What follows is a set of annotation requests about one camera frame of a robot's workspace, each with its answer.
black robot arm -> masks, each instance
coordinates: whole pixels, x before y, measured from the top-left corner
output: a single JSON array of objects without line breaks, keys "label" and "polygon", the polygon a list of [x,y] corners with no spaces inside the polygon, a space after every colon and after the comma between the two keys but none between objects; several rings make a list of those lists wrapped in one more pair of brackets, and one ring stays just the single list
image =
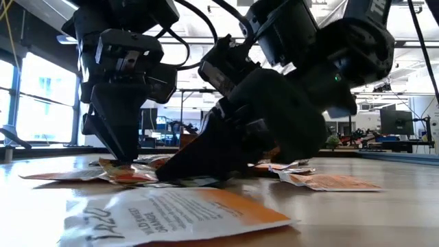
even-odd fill
[{"label": "black robot arm", "polygon": [[[157,171],[161,180],[226,178],[276,146],[283,162],[309,158],[326,139],[322,112],[355,114],[350,89],[392,68],[394,39],[384,25],[390,0],[361,1],[361,7],[351,0],[346,18],[322,29],[303,0],[259,0],[245,16],[213,1],[239,19],[246,41],[225,36],[200,61],[198,73],[224,98],[202,134]],[[155,25],[170,30],[178,12],[172,0],[72,2],[79,9],[63,30],[78,41],[80,99],[90,104],[82,132],[97,135],[117,159],[132,161],[139,108],[146,99],[166,103],[180,69],[161,63],[161,44],[142,33]],[[296,69],[287,75],[262,69],[248,58],[256,42],[271,65]]]}]

window frame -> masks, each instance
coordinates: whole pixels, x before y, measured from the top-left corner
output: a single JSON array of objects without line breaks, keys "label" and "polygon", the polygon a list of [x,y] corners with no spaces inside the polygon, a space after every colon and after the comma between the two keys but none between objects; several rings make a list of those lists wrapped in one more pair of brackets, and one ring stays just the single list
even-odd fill
[{"label": "window frame", "polygon": [[[18,70],[14,56],[7,51],[4,51],[0,49],[0,60],[3,60],[5,62],[8,62],[14,66],[14,75],[12,78],[12,86],[10,89],[4,89],[3,87],[0,87],[0,90],[7,90],[10,94],[10,104],[9,104],[9,116],[8,116],[8,125],[14,126],[16,128],[17,124],[17,117],[19,113],[19,104],[20,104],[20,97],[26,96],[30,98],[34,98],[40,101],[44,101],[50,104],[58,104],[62,106],[68,106],[73,108],[73,127],[72,127],[72,135],[70,142],[59,142],[59,141],[27,141],[30,144],[68,144],[68,145],[77,145],[78,144],[78,130],[79,130],[79,119],[80,119],[80,100],[79,100],[79,85],[80,85],[80,78],[76,74],[76,83],[75,83],[75,101],[74,105],[66,105],[57,101],[54,101],[52,99],[46,98],[46,97],[40,97],[36,95],[31,95],[28,93],[22,93],[20,92],[21,88],[21,73]],[[19,67],[23,68],[23,58],[17,57]]]}]

table surface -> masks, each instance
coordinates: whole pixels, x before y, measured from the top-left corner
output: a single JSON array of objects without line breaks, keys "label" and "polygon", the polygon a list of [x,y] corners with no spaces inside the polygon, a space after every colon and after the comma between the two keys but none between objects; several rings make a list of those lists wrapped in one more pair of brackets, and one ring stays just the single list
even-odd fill
[{"label": "table surface", "polygon": [[[39,158],[0,165],[1,245],[55,246],[62,234],[68,199],[121,191],[108,183],[19,178],[87,167],[98,157]],[[300,222],[294,228],[147,246],[439,246],[439,167],[359,158],[314,158],[310,166],[321,174],[363,178],[386,190],[314,192],[276,179],[233,180],[227,190]]]}]

ceiling light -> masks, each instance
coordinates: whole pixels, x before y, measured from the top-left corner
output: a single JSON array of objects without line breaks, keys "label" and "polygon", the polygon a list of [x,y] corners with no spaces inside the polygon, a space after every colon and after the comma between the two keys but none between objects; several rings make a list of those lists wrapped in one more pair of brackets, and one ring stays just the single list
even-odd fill
[{"label": "ceiling light", "polygon": [[[437,41],[426,41],[425,46],[428,48],[439,47],[439,42]],[[407,41],[404,43],[403,47],[420,47],[420,43],[416,41]]]},{"label": "ceiling light", "polygon": [[69,2],[69,1],[67,1],[67,0],[62,0],[65,4],[67,4],[68,6],[70,6],[71,8],[73,8],[74,10],[78,10],[78,7],[75,5],[75,4],[73,4],[73,3],[71,3],[71,2]]}]

ceiling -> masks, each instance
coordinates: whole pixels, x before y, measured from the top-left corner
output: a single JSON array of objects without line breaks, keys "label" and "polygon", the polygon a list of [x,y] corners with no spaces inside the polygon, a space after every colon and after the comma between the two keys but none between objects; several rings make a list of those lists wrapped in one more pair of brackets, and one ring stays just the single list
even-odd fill
[{"label": "ceiling", "polygon": [[[187,0],[193,5],[203,11],[213,22],[219,36],[225,36],[232,34],[233,37],[243,37],[241,30],[239,29],[238,22],[229,13],[219,8],[212,1],[207,0]],[[64,0],[16,0],[24,8],[36,15],[38,18],[47,22],[57,30],[60,30],[62,24],[72,16],[75,11],[75,7],[68,4]],[[229,4],[236,7],[242,14],[245,14],[248,7],[240,6],[238,3],[248,2],[241,0],[227,0]],[[320,25],[326,25],[331,21],[342,17],[344,7],[346,5],[345,0],[312,0],[314,3],[311,8],[311,12],[315,16],[317,23]],[[203,57],[203,55],[211,48],[211,34],[208,27],[188,9],[182,7],[176,3],[178,11],[180,13],[180,21],[176,23],[172,28],[181,37],[186,37],[188,40],[203,40],[205,45],[191,45],[191,59],[189,63],[197,62]],[[416,7],[418,10],[422,7],[423,11],[418,14],[418,20],[425,40],[439,41],[439,27],[436,24],[431,12],[426,4],[420,4]],[[160,27],[154,27],[145,34],[154,35],[161,30]],[[391,7],[390,15],[388,18],[388,30],[397,40],[414,40],[416,41],[417,35],[412,23],[410,11],[406,5],[393,5]],[[163,38],[161,41],[169,41],[170,38]],[[174,41],[170,43],[166,42],[163,45],[165,50],[165,57],[163,62],[167,63],[180,63],[185,59],[185,48],[182,45],[172,45]],[[439,63],[439,49],[429,49],[429,55],[432,63]],[[264,67],[270,68],[265,62],[265,56],[259,46],[254,46],[250,51],[250,57],[252,60],[260,62]],[[281,73],[288,72],[294,69],[293,67],[275,67],[277,71]],[[410,74],[425,69],[425,63],[422,51],[419,48],[410,49],[396,49],[394,68],[389,76],[388,81],[392,83],[392,89],[394,92],[407,92],[407,82]],[[200,89],[203,87],[211,88],[210,84],[201,80],[198,76],[196,69],[191,71],[184,71],[179,73],[178,76],[178,88],[180,89]],[[357,89],[353,89],[354,92],[372,92],[374,84],[363,86]],[[180,99],[181,94],[176,93],[174,95],[176,99]],[[192,100],[202,99],[202,95],[194,93],[191,95]],[[406,96],[400,96],[401,99],[406,99]],[[377,102],[377,104],[387,104],[391,102],[401,102],[400,99],[394,95],[362,95],[357,100],[359,103]]]}]

